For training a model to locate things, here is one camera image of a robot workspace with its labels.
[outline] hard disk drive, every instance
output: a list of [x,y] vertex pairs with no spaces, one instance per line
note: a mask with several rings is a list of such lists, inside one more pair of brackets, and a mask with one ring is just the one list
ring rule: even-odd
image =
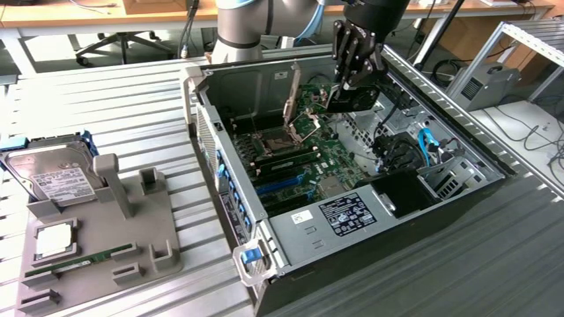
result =
[[89,134],[12,138],[0,146],[0,165],[33,201],[50,199],[64,207],[93,200],[94,190],[105,186],[92,169],[96,154]]

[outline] metal frame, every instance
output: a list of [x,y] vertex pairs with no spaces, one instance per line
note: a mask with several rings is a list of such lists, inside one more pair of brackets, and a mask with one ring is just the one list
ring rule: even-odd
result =
[[[564,67],[564,22],[558,20],[501,22],[486,40],[482,49],[477,53],[472,64],[468,66],[466,72],[446,90],[446,94],[452,99],[461,93],[477,67],[484,63],[488,54],[504,35],[512,37],[560,66],[532,93],[530,98],[538,96],[541,91],[561,74]],[[501,56],[497,61],[502,63],[505,56]]]

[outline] barcode sticker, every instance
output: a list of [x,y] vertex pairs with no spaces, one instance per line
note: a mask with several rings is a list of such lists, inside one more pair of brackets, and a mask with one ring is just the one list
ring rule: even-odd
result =
[[54,202],[94,194],[80,167],[30,176],[42,193]]

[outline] office chair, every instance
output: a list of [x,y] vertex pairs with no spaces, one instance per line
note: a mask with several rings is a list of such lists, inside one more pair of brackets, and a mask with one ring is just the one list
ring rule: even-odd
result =
[[[105,37],[104,33],[97,33],[97,39],[100,41],[97,41],[96,43],[92,43],[85,48],[81,48],[80,50],[77,50],[76,52],[77,63],[81,66],[90,66],[92,64],[88,63],[88,58],[85,58],[82,55],[85,53],[92,53],[94,50],[97,50],[102,46],[106,46],[114,42],[120,42],[121,64],[126,64],[128,41],[149,46],[150,48],[156,48],[157,50],[164,51],[168,54],[168,59],[173,58],[174,56],[173,52],[166,46],[158,43],[150,42],[145,40],[144,38],[140,38],[138,36],[136,36],[138,33],[142,33],[142,32],[117,32],[109,35],[108,37]],[[154,35],[153,31],[149,31],[149,39],[160,41],[160,38]]]

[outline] label sticker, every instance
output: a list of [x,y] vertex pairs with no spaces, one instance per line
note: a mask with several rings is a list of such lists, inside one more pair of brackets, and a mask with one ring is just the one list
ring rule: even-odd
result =
[[373,224],[376,219],[356,193],[318,206],[337,236]]
[[48,199],[52,199],[54,202],[94,194],[94,190],[89,185],[80,167],[32,175],[32,180],[42,193],[45,193]]
[[313,216],[310,215],[309,210],[304,210],[292,215],[292,220],[294,225],[297,225],[298,223],[302,223],[304,221],[308,221],[309,219],[313,219]]
[[274,80],[288,78],[288,72],[280,71],[278,73],[274,73]]

